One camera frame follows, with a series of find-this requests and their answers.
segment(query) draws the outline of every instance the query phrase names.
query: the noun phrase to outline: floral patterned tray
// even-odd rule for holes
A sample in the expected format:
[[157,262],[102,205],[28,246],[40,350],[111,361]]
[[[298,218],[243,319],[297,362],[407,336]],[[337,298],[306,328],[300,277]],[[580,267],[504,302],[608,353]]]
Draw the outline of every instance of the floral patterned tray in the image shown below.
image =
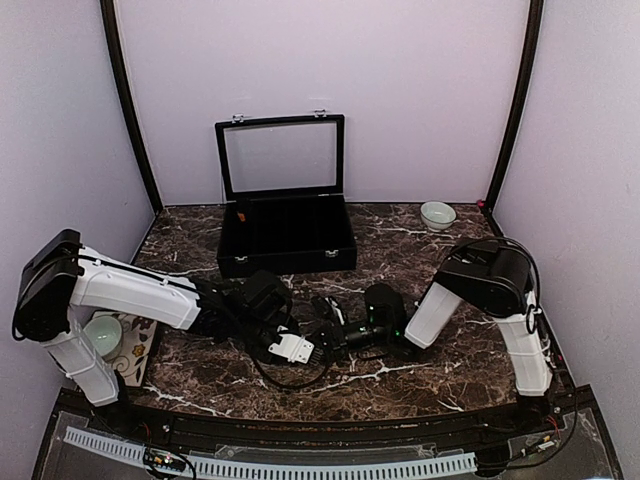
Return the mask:
[[157,323],[148,318],[109,311],[97,311],[91,320],[105,315],[114,317],[122,325],[120,353],[107,363],[120,372],[128,387],[142,386]]

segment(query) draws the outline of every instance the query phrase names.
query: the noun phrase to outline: brown marble tabletop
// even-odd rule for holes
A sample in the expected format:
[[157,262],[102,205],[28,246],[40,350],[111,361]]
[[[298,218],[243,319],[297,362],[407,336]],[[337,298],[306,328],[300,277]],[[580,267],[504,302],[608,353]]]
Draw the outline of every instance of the brown marble tabletop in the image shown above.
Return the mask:
[[[444,233],[428,232],[416,204],[350,204],[358,245],[355,271],[288,275],[293,315],[303,333],[318,320],[310,300],[332,295],[351,319],[364,318],[364,289],[385,282],[400,292],[411,316],[435,269],[456,239],[491,231],[475,205],[454,206]],[[216,249],[223,207],[170,207],[159,216],[136,264],[175,275],[220,279]],[[279,380],[301,383],[317,371],[270,367]],[[364,361],[351,355],[320,383],[300,392],[266,384],[242,346],[163,328],[149,362],[141,405],[222,417],[284,421],[411,418],[462,412],[515,401],[514,374],[495,324],[464,304],[417,361]]]

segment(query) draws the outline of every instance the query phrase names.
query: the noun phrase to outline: bowl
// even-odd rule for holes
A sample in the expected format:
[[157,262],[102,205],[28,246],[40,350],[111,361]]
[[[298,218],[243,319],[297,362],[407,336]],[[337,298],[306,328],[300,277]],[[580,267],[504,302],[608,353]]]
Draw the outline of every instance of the bowl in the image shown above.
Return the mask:
[[427,202],[420,207],[420,216],[430,231],[441,232],[451,226],[456,211],[446,203]]
[[113,360],[120,353],[122,325],[111,315],[94,318],[84,327],[84,333],[105,361]]

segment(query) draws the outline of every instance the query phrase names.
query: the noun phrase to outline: black frame post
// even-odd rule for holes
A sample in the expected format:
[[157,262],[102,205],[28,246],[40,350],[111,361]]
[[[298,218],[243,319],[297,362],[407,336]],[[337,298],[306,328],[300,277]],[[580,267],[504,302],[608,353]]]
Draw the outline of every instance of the black frame post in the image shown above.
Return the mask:
[[129,87],[127,78],[127,70],[124,64],[124,56],[122,54],[122,45],[120,43],[120,35],[118,34],[118,22],[116,19],[116,10],[113,0],[100,0],[102,9],[102,22],[104,25],[104,33],[107,39],[107,47],[109,48],[109,57],[111,58],[111,68],[113,70],[113,78],[116,81],[118,96],[120,97],[120,107],[124,115],[124,121],[127,125],[129,138],[133,153],[142,175],[142,181],[147,191],[147,196],[151,202],[156,215],[163,209],[160,192],[156,185],[149,157],[142,141],[142,133],[138,124],[138,117],[133,106],[133,97]]
[[538,46],[538,35],[540,33],[540,25],[542,24],[542,9],[544,0],[531,0],[529,6],[529,18],[527,20],[527,31],[524,37],[524,47],[522,49],[522,58],[520,60],[520,70],[518,71],[518,80],[513,94],[511,103],[511,111],[507,120],[507,128],[502,139],[500,154],[496,162],[496,168],[491,178],[491,185],[487,192],[487,197],[483,202],[483,207],[491,213],[496,206],[500,189],[504,183],[507,174],[509,160],[513,153],[513,147],[516,143],[522,112],[527,99],[529,90],[529,82],[531,80],[531,72],[533,71],[533,61],[536,56],[536,47]]

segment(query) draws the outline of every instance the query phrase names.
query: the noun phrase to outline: black box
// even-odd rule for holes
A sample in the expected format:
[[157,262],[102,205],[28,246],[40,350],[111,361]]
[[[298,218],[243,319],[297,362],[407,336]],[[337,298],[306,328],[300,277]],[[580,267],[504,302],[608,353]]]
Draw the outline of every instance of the black box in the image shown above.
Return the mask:
[[223,277],[355,268],[343,115],[221,122],[216,137],[228,202],[217,254]]

